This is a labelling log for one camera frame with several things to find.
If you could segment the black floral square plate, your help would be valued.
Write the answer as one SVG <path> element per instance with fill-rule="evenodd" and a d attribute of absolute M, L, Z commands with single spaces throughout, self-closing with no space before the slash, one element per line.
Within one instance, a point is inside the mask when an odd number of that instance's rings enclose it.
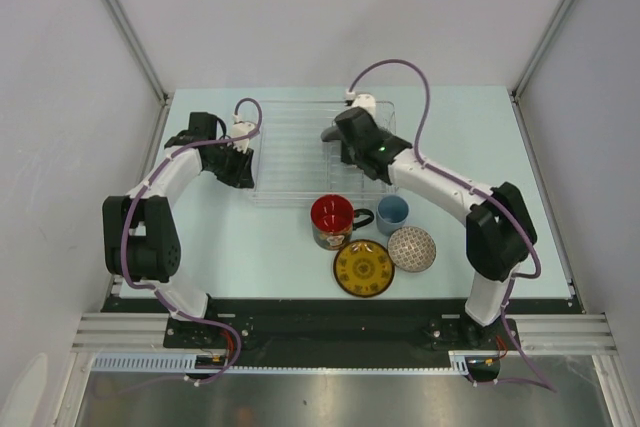
<path fill-rule="evenodd" d="M 321 141 L 323 143 L 337 142 L 342 140 L 342 134 L 335 125 L 324 129 L 321 133 Z"/>

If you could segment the clear plastic dish rack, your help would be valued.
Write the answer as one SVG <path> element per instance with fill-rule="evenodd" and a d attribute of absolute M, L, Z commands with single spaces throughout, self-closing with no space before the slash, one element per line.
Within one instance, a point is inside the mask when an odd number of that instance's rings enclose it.
<path fill-rule="evenodd" d="M 341 161 L 338 141 L 324 143 L 321 133 L 346 109 L 343 100 L 263 100 L 261 134 L 254 148 L 255 187 L 249 197 L 265 207 L 306 206 L 325 194 L 370 206 L 396 191 Z"/>

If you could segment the red black mug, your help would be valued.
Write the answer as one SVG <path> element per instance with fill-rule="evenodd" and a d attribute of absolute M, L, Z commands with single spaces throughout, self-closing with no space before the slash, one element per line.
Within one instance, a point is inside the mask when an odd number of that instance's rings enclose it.
<path fill-rule="evenodd" d="M 355 208 L 347 198 L 336 194 L 319 197 L 310 209 L 314 241 L 330 251 L 343 248 L 354 230 L 370 225 L 374 218 L 370 209 Z"/>

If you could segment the brown white patterned bowl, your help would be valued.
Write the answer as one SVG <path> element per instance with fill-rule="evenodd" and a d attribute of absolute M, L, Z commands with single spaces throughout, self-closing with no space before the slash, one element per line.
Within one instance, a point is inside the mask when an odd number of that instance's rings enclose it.
<path fill-rule="evenodd" d="M 407 226 L 396 230 L 387 243 L 393 264 L 406 272 L 419 273 L 435 262 L 436 243 L 424 229 Z"/>

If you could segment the yellow round patterned plate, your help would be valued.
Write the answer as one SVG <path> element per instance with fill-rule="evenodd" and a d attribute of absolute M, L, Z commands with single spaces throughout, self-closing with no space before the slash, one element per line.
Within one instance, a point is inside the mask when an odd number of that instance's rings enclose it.
<path fill-rule="evenodd" d="M 332 272 L 338 286 L 358 298 L 372 298 L 389 289 L 395 266 L 387 249 L 372 240 L 355 240 L 335 255 Z"/>

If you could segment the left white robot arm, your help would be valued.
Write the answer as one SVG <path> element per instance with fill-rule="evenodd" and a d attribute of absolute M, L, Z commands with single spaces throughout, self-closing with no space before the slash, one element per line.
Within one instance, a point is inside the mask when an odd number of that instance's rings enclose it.
<path fill-rule="evenodd" d="M 109 196 L 102 204 L 107 270 L 131 288 L 153 293 L 172 317 L 188 321 L 187 336 L 202 347 L 219 339 L 221 323 L 207 313 L 209 296 L 177 277 L 182 253 L 172 207 L 203 172 L 227 186 L 252 189 L 250 141 L 260 127 L 239 114 L 227 127 L 214 114 L 193 112 L 188 128 L 167 141 L 154 170 L 126 194 Z"/>

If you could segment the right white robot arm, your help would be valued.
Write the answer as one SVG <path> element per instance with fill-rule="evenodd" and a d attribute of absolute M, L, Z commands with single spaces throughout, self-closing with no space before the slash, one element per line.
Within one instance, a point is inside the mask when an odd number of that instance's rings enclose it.
<path fill-rule="evenodd" d="M 497 336 L 495 321 L 504 314 L 515 280 L 541 275 L 537 233 L 520 190 L 509 182 L 477 183 L 427 159 L 362 107 L 341 112 L 321 140 L 341 143 L 343 163 L 426 199 L 465 227 L 474 278 L 461 335 L 473 348 L 486 347 Z"/>

